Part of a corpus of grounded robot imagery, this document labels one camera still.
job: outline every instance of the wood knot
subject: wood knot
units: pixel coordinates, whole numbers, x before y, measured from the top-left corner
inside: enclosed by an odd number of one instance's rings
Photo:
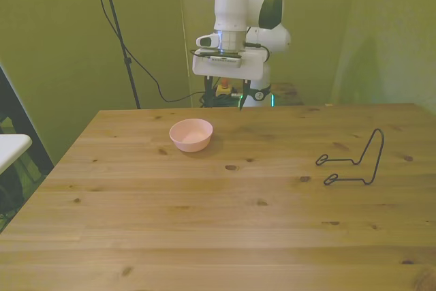
[[[175,209],[178,209],[180,211],[188,211],[191,208],[191,206],[175,206]]]
[[[268,206],[268,203],[267,203],[265,200],[263,200],[263,199],[258,199],[258,201],[256,202],[256,204],[257,204],[258,206]]]
[[[233,170],[233,171],[235,171],[235,170],[238,170],[238,166],[235,166],[235,165],[227,165],[227,166],[225,167],[225,169],[226,169],[226,170]]]
[[[121,272],[121,275],[126,277],[126,276],[130,275],[131,272],[133,272],[133,270],[134,270],[133,267],[130,267],[130,266],[126,267],[126,268],[123,269],[123,272]]]
[[[339,224],[341,224],[341,222],[339,222],[339,221],[323,221],[322,222],[322,225],[338,226]]]
[[[399,127],[399,126],[396,126],[396,125],[393,125],[393,124],[390,124],[389,125],[393,130],[395,130],[395,131],[398,131],[398,132],[402,132],[403,131],[403,129],[401,128],[401,127]]]
[[[342,149],[342,150],[346,150],[346,151],[349,150],[349,148],[348,148],[347,146],[345,146],[344,144],[341,144],[341,143],[339,143],[339,142],[334,142],[333,145],[334,145],[335,147],[338,147],[338,148]]]

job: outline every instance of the black cable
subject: black cable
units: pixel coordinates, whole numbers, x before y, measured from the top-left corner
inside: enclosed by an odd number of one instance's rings
[[[121,50],[123,51],[124,64],[125,64],[125,67],[127,69],[127,74],[129,75],[131,90],[132,90],[134,97],[135,97],[136,108],[141,109],[141,105],[140,105],[140,101],[139,101],[139,97],[138,97],[138,92],[136,91],[134,75],[131,71],[131,59],[127,56],[126,47],[124,45],[124,40],[123,40],[123,34],[121,33],[120,24],[118,23],[118,18],[116,16],[114,1],[109,0],[109,4],[110,4],[110,9],[112,10],[112,15],[114,17],[114,23],[115,23],[115,27],[116,27],[116,35],[118,36],[118,39],[119,39],[120,44],[121,44]]]
[[[267,47],[265,47],[265,46],[260,46],[260,48],[265,49],[266,52],[268,53],[268,56],[266,56],[266,60],[265,60],[265,63],[266,63],[270,59],[270,57],[271,57],[271,51]]]
[[[218,80],[215,82],[215,85],[213,86],[213,88],[215,89],[218,85],[218,82],[221,80],[221,78],[218,78]]]
[[[106,17],[106,20],[109,22],[109,25],[112,27],[112,30],[114,31],[114,33],[115,33],[115,35],[118,37],[118,38],[120,38],[119,37],[119,35],[118,35],[118,33],[116,32],[116,29],[115,29],[115,27],[114,27],[114,25],[112,24],[112,21],[109,19],[109,16],[108,16],[108,13],[106,12],[106,9],[105,9],[105,7],[104,7],[104,2],[103,2],[103,0],[100,0],[100,3],[101,3],[101,5],[102,5],[102,9],[103,9],[103,13],[104,13],[104,16]],[[177,100],[167,100],[165,97],[164,97],[164,95],[162,94],[162,91],[161,91],[161,86],[160,86],[160,84],[159,84],[159,82],[157,81],[157,79],[152,75],[152,73],[150,73],[144,66],[143,66],[143,64],[141,64],[141,62],[139,62],[139,60],[137,60],[136,58],[135,58],[135,56],[130,52],[130,50],[126,47],[126,45],[125,45],[125,49],[126,49],[126,52],[132,57],[132,59],[151,77],[151,79],[156,83],[156,86],[157,86],[157,90],[159,91],[159,95],[160,95],[160,97],[161,97],[161,99],[164,101],[164,102],[166,102],[166,103],[172,103],[172,102],[180,102],[180,101],[182,101],[182,100],[185,100],[185,99],[187,99],[187,98],[190,98],[190,97],[192,97],[192,96],[194,96],[194,95],[198,95],[198,94],[201,94],[201,93],[204,93],[204,92],[195,92],[195,93],[192,93],[192,94],[190,94],[190,95],[187,95],[186,97],[183,97],[183,98],[180,98],[180,99],[177,99]]]
[[[249,48],[263,48],[263,49],[265,49],[266,52],[268,53],[268,56],[266,56],[266,60],[264,63],[266,63],[271,57],[271,51],[267,47],[265,47],[261,44],[252,44],[251,42],[245,42],[244,45],[246,47],[249,47]]]

